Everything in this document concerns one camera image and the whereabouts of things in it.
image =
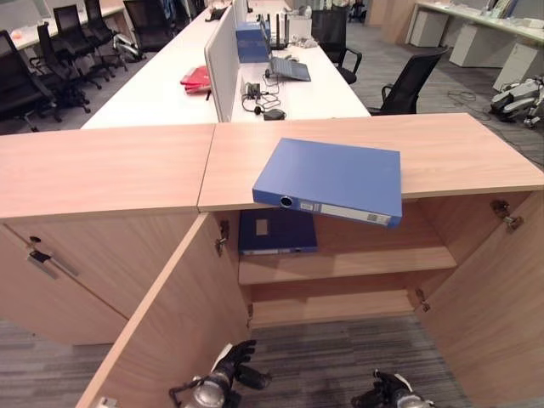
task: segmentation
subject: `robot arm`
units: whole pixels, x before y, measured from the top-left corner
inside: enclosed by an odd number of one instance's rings
[[[241,396],[232,390],[234,380],[253,389],[267,387],[269,375],[261,374],[242,364],[251,360],[256,343],[255,340],[248,340],[236,344],[206,377],[197,378],[181,387],[171,388],[168,393],[176,408],[236,408],[240,404]],[[190,401],[184,405],[177,394],[187,389],[193,389],[193,393]]]
[[[426,401],[413,392],[411,385],[400,374],[374,371],[374,389],[351,399],[354,408],[432,408],[432,401]]]

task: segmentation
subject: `keyboard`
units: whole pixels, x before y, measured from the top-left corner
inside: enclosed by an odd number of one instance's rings
[[[305,64],[290,59],[272,57],[270,59],[270,65],[272,72],[282,77],[298,79],[299,81],[311,81],[308,67]]]

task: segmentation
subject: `binder finger hole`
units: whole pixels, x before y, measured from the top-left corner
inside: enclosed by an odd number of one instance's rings
[[[290,206],[292,206],[292,199],[290,197],[281,197],[280,198],[280,204],[282,207],[285,207],[285,208],[288,208]]]

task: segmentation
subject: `blue binder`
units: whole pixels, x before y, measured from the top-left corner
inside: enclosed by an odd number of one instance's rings
[[[242,211],[238,250],[244,255],[316,252],[314,218],[283,208]]]
[[[253,186],[253,200],[394,227],[402,218],[400,153],[282,139]]]

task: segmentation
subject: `computer mouse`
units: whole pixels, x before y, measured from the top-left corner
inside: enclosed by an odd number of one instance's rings
[[[271,109],[263,113],[265,121],[283,121],[286,118],[286,113],[281,109]]]

